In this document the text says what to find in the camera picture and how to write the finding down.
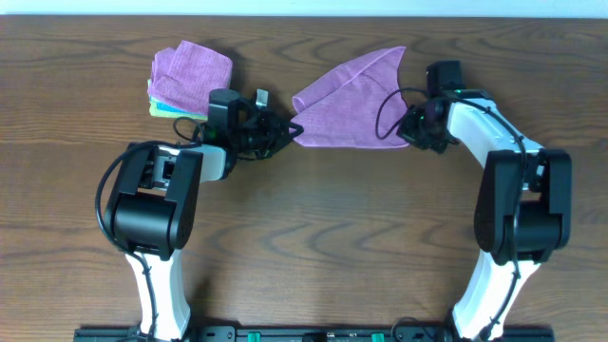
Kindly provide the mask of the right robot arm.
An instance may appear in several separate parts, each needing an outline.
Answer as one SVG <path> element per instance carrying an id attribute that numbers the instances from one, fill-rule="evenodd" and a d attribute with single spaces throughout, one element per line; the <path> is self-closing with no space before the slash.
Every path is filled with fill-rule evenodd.
<path id="1" fill-rule="evenodd" d="M 435 93 L 392 127 L 419 149 L 461 143 L 483 168 L 473 228 L 480 253 L 434 341 L 496 341 L 524 283 L 570 237 L 572 160 L 526 138 L 480 91 Z"/>

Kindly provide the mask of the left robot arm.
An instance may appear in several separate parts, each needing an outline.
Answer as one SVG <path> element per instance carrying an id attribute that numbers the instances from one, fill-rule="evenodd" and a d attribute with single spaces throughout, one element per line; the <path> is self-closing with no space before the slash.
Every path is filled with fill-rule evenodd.
<path id="1" fill-rule="evenodd" d="M 134 341 L 181 341 L 191 317 L 182 284 L 182 250 L 196 214 L 200 184 L 226 178 L 239 161 L 271 158 L 303 127 L 270 111 L 221 114 L 195 122 L 180 143 L 133 142 L 108 166 L 115 174 L 106 204 L 95 196 L 100 230 L 134 270 L 142 322 Z"/>

